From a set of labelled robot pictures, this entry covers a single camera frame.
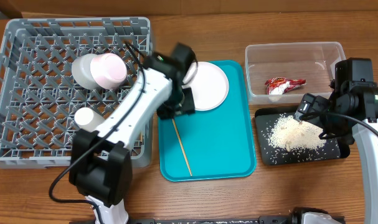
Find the snack wrapper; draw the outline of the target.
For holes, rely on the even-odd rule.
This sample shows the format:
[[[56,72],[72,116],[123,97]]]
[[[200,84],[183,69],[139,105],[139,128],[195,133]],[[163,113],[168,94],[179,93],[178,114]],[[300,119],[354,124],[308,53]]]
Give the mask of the snack wrapper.
[[[306,80],[292,80],[285,77],[275,77],[267,80],[266,93],[268,95],[282,95],[288,91],[297,89],[306,84]]]

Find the pink bowl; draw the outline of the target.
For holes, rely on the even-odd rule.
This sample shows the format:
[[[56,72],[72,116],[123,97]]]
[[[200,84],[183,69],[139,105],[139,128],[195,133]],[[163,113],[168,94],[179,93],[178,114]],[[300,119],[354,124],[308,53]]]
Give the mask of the pink bowl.
[[[94,81],[102,88],[118,88],[127,78],[126,63],[116,54],[96,55],[90,62],[90,72]]]

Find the pale green cup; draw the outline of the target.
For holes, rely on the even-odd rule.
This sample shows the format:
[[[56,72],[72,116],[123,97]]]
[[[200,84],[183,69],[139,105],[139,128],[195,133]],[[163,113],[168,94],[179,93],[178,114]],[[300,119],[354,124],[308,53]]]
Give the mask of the pale green cup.
[[[74,121],[78,127],[88,132],[94,131],[104,120],[103,116],[87,107],[78,109],[74,115]]]

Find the grey bowl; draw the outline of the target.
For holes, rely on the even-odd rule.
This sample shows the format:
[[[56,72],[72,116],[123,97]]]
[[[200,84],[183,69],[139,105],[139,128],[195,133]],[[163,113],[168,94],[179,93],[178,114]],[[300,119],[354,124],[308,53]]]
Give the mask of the grey bowl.
[[[98,84],[92,77],[90,71],[90,65],[95,58],[95,54],[86,54],[77,57],[72,62],[72,76],[73,79],[82,87],[88,90],[94,90],[98,88]]]

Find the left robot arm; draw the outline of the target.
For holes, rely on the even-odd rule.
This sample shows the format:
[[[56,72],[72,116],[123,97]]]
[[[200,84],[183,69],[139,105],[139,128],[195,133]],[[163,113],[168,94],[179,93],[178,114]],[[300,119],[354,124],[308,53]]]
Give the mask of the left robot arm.
[[[184,81],[194,51],[178,43],[171,55],[158,52],[138,64],[136,83],[116,110],[93,131],[77,131],[72,143],[69,182],[92,206],[96,223],[127,223],[123,199],[133,176],[131,150],[143,126],[195,112],[194,97]]]

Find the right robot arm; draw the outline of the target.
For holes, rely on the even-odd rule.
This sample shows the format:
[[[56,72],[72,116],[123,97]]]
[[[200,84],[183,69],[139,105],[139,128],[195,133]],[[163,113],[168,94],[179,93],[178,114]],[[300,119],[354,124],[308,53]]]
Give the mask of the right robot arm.
[[[356,144],[362,166],[365,223],[378,223],[378,85],[368,58],[335,65],[329,98],[307,93],[294,115],[322,129],[320,139]]]

